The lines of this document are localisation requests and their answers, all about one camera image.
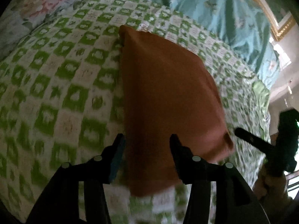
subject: gold picture frame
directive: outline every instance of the gold picture frame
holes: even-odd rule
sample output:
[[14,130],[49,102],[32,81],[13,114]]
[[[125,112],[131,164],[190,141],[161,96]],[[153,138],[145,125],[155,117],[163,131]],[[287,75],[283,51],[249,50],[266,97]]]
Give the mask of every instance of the gold picture frame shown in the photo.
[[266,0],[254,0],[254,1],[259,4],[259,6],[262,8],[265,15],[269,19],[271,24],[271,32],[273,34],[273,39],[279,42],[296,24],[296,21],[292,16],[291,12],[289,11],[285,15],[285,17],[278,23]]

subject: light green fabric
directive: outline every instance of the light green fabric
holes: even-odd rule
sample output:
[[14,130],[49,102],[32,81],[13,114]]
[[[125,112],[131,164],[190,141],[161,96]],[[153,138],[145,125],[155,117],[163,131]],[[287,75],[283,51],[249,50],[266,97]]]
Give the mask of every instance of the light green fabric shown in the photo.
[[[124,131],[122,24],[200,56],[219,90],[236,148],[226,161],[253,186],[264,155],[233,130],[243,127],[270,139],[265,108],[254,91],[256,74],[214,33],[168,7],[147,0],[85,0],[34,30],[0,64],[0,198],[19,220],[25,222],[61,163],[86,162]],[[190,186],[135,198],[122,185],[123,171],[104,186],[113,224],[182,223]],[[79,193],[84,219],[81,184]],[[215,201],[213,184],[210,223]]]
[[268,89],[279,74],[269,43],[270,23],[253,0],[152,0],[169,6],[215,33],[238,53]]

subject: pillowcase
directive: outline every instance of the pillowcase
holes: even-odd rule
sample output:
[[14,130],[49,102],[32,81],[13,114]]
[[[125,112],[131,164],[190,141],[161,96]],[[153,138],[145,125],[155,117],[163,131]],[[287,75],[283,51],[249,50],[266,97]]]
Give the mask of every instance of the pillowcase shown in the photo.
[[201,59],[148,32],[121,26],[119,35],[131,194],[146,196],[181,182],[169,147],[173,133],[208,162],[231,154],[217,87]]
[[46,16],[77,0],[12,0],[0,17],[0,60],[9,55],[20,39],[39,26]]

